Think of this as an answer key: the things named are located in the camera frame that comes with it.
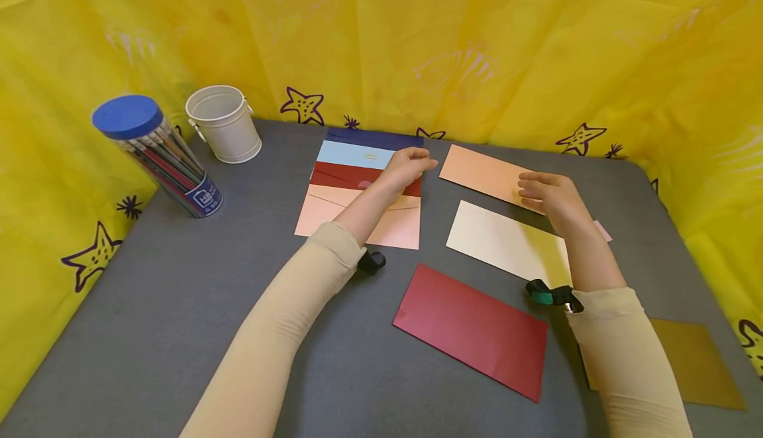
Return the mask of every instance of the red envelope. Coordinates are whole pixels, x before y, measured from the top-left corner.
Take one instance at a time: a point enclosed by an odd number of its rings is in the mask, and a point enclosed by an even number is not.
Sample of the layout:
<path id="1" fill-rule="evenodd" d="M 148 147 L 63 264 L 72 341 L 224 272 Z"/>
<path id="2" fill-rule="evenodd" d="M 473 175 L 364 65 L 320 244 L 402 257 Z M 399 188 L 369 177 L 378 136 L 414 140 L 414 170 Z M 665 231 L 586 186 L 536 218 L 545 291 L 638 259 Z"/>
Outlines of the red envelope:
<path id="1" fill-rule="evenodd" d="M 311 185 L 332 186 L 335 188 L 363 190 L 381 175 L 381 169 L 361 166 L 336 165 L 335 163 L 315 162 Z M 421 178 L 408 185 L 404 196 L 421 197 Z"/>
<path id="2" fill-rule="evenodd" d="M 540 402 L 545 322 L 419 264 L 392 324 Z"/>

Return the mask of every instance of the gray table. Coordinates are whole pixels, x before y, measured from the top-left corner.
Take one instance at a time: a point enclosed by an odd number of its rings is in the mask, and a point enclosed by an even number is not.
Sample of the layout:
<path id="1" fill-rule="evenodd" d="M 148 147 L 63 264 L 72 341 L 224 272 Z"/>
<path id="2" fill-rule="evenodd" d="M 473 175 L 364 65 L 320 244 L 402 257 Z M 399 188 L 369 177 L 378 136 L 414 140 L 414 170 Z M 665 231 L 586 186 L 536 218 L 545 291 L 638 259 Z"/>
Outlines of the gray table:
<path id="1" fill-rule="evenodd" d="M 293 235 L 325 130 L 258 121 L 264 146 L 242 165 L 195 150 L 225 192 L 194 220 L 164 193 L 52 348 L 2 437 L 176 437 L 252 304 L 305 240 Z M 450 142 L 427 140 L 444 160 Z M 627 162 L 470 146 L 576 181 L 651 317 L 704 323 L 750 412 L 687 404 L 698 437 L 761 437 L 763 387 L 644 173 Z M 297 354 L 278 437 L 601 437 L 561 311 L 527 303 L 526 282 L 445 247 L 460 200 L 551 231 L 545 217 L 437 178 L 423 179 L 421 250 L 372 246 L 376 277 L 354 279 Z M 549 322 L 535 404 L 392 327 L 419 262 Z"/>

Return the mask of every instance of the person's right hand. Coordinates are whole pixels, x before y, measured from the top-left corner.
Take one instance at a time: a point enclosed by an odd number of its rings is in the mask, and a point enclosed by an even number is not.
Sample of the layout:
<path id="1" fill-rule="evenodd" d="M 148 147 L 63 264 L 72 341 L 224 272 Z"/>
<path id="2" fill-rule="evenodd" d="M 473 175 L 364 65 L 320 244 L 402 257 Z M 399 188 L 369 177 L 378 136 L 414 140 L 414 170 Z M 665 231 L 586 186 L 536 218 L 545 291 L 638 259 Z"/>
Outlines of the person's right hand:
<path id="1" fill-rule="evenodd" d="M 520 175 L 522 204 L 548 216 L 562 237 L 593 226 L 593 219 L 570 178 L 552 173 L 531 172 Z"/>

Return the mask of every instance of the envelope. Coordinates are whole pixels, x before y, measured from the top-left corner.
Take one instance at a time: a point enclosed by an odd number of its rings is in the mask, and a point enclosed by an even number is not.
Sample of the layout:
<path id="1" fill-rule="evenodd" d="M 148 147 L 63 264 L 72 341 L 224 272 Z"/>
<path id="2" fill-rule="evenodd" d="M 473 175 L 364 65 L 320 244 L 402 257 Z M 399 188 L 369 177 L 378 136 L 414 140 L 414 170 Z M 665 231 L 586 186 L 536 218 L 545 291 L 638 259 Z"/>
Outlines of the envelope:
<path id="1" fill-rule="evenodd" d="M 461 201 L 447 247 L 549 288 L 571 286 L 564 239 Z"/>
<path id="2" fill-rule="evenodd" d="M 747 409 L 731 372 L 705 326 L 652 318 L 649 321 L 666 351 L 684 402 Z M 581 356 L 588 386 L 598 390 L 598 384 L 588 374 L 586 357 L 583 353 Z"/>
<path id="3" fill-rule="evenodd" d="M 451 145 L 448 156 L 442 164 L 440 177 L 517 206 L 526 207 L 522 204 L 517 182 L 520 181 L 520 173 L 529 172 L 532 170 L 458 145 Z"/>
<path id="4" fill-rule="evenodd" d="M 545 322 L 419 264 L 392 325 L 539 403 Z"/>
<path id="5" fill-rule="evenodd" d="M 310 184 L 364 190 L 376 181 L 382 171 L 375 168 L 316 162 Z M 415 182 L 408 185 L 403 195 L 421 197 L 421 178 L 417 178 Z"/>
<path id="6" fill-rule="evenodd" d="M 305 203 L 297 220 L 295 234 L 310 236 L 321 224 L 333 221 L 344 211 L 362 191 L 331 186 L 307 186 Z M 419 226 L 421 223 L 421 198 L 401 196 L 382 215 L 368 244 L 406 249 L 419 248 Z"/>
<path id="7" fill-rule="evenodd" d="M 383 150 L 398 151 L 409 146 L 422 148 L 425 139 L 411 137 L 410 135 L 398 135 L 397 133 L 375 132 L 367 130 L 348 130 L 347 128 L 329 128 L 326 140 L 352 145 L 372 146 Z"/>
<path id="8" fill-rule="evenodd" d="M 323 141 L 316 161 L 336 165 L 361 166 L 363 168 L 384 169 L 395 153 L 391 150 L 351 143 Z"/>

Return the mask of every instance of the hand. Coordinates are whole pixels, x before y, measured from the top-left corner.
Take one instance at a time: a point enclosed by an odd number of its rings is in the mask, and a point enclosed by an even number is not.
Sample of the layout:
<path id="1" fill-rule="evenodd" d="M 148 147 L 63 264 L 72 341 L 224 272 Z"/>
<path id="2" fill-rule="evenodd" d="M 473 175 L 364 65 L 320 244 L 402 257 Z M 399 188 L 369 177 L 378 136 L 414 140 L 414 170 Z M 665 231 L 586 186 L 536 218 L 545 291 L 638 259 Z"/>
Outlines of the hand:
<path id="1" fill-rule="evenodd" d="M 562 237 L 569 237 L 581 227 L 593 226 L 591 213 L 570 178 L 551 173 L 522 173 L 518 185 L 523 188 L 522 204 L 545 213 Z"/>
<path id="2" fill-rule="evenodd" d="M 423 172 L 437 166 L 437 160 L 429 156 L 425 148 L 404 148 L 392 155 L 387 168 L 374 182 L 373 186 L 385 190 L 394 198 L 400 195 L 408 185 L 411 185 Z"/>

